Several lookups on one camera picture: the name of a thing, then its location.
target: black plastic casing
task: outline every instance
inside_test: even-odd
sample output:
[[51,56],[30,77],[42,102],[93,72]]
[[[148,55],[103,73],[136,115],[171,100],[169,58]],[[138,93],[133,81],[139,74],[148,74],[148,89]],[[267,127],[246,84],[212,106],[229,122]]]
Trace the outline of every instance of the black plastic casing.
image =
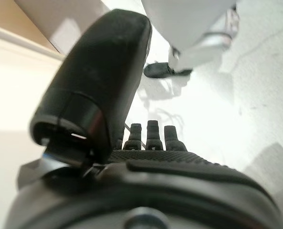
[[104,163],[139,86],[151,38],[149,19],[113,10],[95,22],[64,60],[30,124],[33,140],[80,141]]

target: black rubber foot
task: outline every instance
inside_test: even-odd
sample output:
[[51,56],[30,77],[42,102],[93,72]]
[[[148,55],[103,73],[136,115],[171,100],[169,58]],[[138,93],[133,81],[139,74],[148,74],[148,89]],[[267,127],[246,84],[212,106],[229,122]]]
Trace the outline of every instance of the black rubber foot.
[[170,76],[188,76],[192,70],[187,69],[176,73],[169,68],[168,63],[152,63],[145,67],[143,72],[149,78],[166,78]]

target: black robotic finger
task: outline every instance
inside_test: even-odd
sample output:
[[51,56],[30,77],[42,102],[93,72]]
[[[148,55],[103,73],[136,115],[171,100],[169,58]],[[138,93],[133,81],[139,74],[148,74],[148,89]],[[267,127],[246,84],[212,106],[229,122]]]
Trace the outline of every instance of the black robotic finger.
[[163,150],[162,142],[159,138],[158,121],[149,120],[147,122],[147,143],[146,150]]
[[178,140],[176,128],[173,125],[165,126],[165,143],[168,151],[187,151],[185,144]]
[[122,128],[122,130],[120,131],[119,133],[119,137],[118,137],[118,140],[117,140],[117,143],[114,147],[114,150],[121,150],[122,149],[122,142],[123,142],[123,136],[124,136],[124,126]]
[[131,133],[124,144],[124,150],[141,150],[141,124],[131,124]]

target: white floor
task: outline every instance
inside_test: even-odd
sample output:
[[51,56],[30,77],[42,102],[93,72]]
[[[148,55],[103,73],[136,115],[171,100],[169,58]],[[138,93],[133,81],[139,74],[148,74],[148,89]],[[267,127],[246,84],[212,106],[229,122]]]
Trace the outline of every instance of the white floor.
[[[139,0],[103,2],[144,13]],[[242,0],[237,9],[231,50],[190,77],[143,76],[127,123],[142,124],[144,142],[147,120],[159,121],[162,139],[163,127],[175,125],[189,151],[250,175],[283,212],[283,0]],[[147,62],[154,61],[168,61],[156,31]]]

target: white robot part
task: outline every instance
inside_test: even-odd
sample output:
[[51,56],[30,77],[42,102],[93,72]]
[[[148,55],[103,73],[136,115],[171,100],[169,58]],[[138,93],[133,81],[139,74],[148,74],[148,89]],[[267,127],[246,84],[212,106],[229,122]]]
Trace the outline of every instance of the white robot part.
[[158,32],[169,42],[168,66],[191,70],[230,48],[239,31],[237,0],[142,0]]

